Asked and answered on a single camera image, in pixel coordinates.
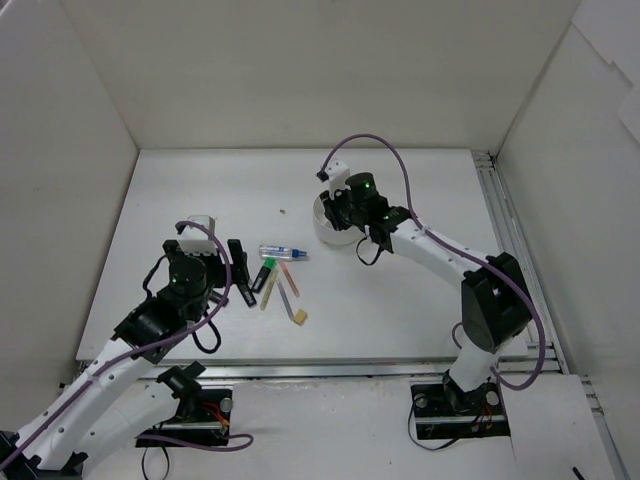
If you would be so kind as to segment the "clear blue-capped glue bottle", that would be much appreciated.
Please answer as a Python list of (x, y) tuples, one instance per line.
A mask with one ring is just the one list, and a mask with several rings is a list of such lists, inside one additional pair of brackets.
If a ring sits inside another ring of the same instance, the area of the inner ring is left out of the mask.
[(304, 250), (278, 245), (260, 245), (258, 252), (261, 258), (275, 258), (286, 261), (299, 261), (308, 258), (308, 253)]

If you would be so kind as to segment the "tan eraser block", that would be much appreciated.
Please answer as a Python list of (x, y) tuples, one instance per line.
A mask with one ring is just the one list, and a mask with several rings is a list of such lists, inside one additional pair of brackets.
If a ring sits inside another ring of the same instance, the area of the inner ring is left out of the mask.
[(293, 317), (293, 322), (297, 325), (303, 325), (306, 319), (307, 313), (304, 310), (299, 309)]

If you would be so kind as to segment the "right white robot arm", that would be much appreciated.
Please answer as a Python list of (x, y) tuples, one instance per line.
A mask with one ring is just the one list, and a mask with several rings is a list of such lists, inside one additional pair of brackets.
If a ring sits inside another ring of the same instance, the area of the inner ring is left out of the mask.
[(479, 401), (501, 351), (532, 319), (518, 261), (508, 253), (478, 257), (424, 226), (412, 209), (392, 206), (369, 172), (336, 167), (317, 173), (324, 216), (335, 231), (357, 229), (380, 253), (410, 259), (457, 288), (466, 340), (443, 376), (445, 405), (464, 412)]

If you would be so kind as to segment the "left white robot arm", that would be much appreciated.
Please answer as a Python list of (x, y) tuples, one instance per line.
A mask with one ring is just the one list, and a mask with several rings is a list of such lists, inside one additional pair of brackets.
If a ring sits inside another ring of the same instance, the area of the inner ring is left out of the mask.
[(232, 263), (217, 238), (170, 240), (163, 248), (167, 285), (147, 293), (49, 407), (18, 431), (2, 432), (5, 478), (83, 479), (138, 435), (196, 414), (204, 370), (198, 362), (163, 371), (134, 399), (116, 404), (173, 348), (212, 325), (231, 289)]

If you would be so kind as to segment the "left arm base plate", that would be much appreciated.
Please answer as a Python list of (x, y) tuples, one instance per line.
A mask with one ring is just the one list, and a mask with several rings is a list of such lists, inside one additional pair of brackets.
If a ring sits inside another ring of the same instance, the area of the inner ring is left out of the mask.
[(231, 388), (206, 386), (192, 413), (145, 430), (142, 436), (164, 436), (205, 446), (228, 446), (233, 393)]

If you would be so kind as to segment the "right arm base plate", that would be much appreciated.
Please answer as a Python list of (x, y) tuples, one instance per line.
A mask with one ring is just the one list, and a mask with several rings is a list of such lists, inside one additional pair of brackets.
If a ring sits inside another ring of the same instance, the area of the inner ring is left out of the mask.
[(467, 406), (455, 409), (441, 384), (413, 384), (409, 426), (420, 441), (444, 441), (509, 437), (506, 409), (498, 386), (489, 382)]

